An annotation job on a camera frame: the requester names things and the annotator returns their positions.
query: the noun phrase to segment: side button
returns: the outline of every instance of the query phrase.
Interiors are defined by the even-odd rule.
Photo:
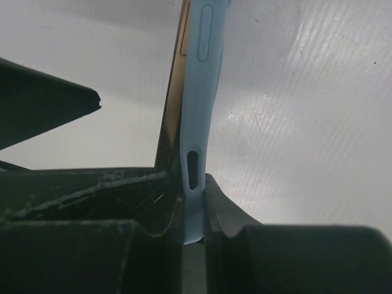
[[[208,59],[212,23],[213,8],[210,5],[206,5],[202,8],[202,17],[200,20],[200,34],[198,37],[197,58],[201,62],[207,61]]]

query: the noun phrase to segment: white backdrop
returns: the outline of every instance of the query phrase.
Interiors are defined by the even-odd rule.
[[[152,166],[180,0],[2,0],[0,57],[102,109],[0,151],[28,168]],[[233,0],[208,172],[258,220],[392,239],[392,2]]]

